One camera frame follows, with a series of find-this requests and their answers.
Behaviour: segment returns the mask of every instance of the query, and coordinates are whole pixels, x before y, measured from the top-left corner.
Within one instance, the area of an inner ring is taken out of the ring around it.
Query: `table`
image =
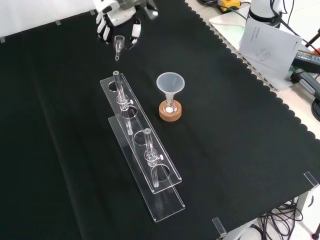
[[[7,80],[1,88],[7,110],[1,123],[10,140],[1,142],[1,152],[8,159],[6,178],[16,180],[6,189],[6,200],[24,206],[5,212],[10,222],[3,239],[20,232],[13,216],[21,220],[19,226],[28,226],[33,239],[216,239],[213,218],[230,232],[310,189],[303,173],[320,179],[318,142],[292,113],[229,56],[212,32],[203,31],[181,0],[156,3],[163,14],[144,26],[140,44],[117,64],[113,49],[96,38],[95,16],[89,12],[63,19],[59,26],[50,23],[8,36],[0,45],[0,73]],[[186,33],[190,29],[192,36]],[[216,65],[198,61],[203,58]],[[150,219],[108,123],[113,113],[99,80],[114,70],[126,76],[182,177],[177,190],[186,209],[159,224]],[[155,81],[168,70],[186,81],[176,96],[184,114],[171,125],[159,119],[164,96]],[[199,123],[208,105],[214,111]],[[275,144],[282,141],[299,148]],[[289,163],[290,171],[284,172]],[[25,199],[33,200],[31,220]]]

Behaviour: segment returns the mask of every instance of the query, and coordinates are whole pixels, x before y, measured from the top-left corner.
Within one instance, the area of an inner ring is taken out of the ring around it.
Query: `clear acrylic stand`
[[[182,181],[125,76],[100,81],[115,113],[113,132],[155,222],[185,208],[176,188]]]

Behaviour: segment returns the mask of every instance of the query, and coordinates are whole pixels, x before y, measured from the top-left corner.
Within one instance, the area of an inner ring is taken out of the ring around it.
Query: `white paper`
[[[240,42],[239,53],[267,65],[282,76],[288,70],[297,54],[302,38],[275,27],[247,20]]]

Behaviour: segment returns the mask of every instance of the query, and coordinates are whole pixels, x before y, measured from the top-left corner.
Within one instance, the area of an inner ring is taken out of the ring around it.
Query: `robot finger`
[[[99,13],[98,14],[98,16],[96,17],[96,19],[95,19],[95,23],[98,25],[99,23],[100,23],[100,21],[101,21],[101,19],[102,19],[102,14],[101,13]]]
[[[112,33],[113,33],[113,28],[112,28],[112,26],[107,25],[107,26],[105,27],[105,30],[104,30],[104,33],[103,33],[103,40],[104,40],[107,44],[111,43]]]
[[[140,37],[140,33],[141,33],[141,21],[139,18],[137,18],[133,23],[132,33],[129,39],[132,45],[137,43],[138,38]]]
[[[101,19],[101,22],[96,30],[96,32],[98,33],[98,35],[101,34],[102,30],[104,29],[104,27],[106,26],[107,22],[106,20],[104,20],[103,18]]]

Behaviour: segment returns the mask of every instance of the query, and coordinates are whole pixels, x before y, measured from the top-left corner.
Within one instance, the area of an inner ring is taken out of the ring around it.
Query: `white funnel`
[[[184,89],[184,78],[175,72],[165,72],[157,78],[156,85],[164,92],[166,97],[166,104],[163,106],[163,110],[167,113],[177,111],[174,95]]]

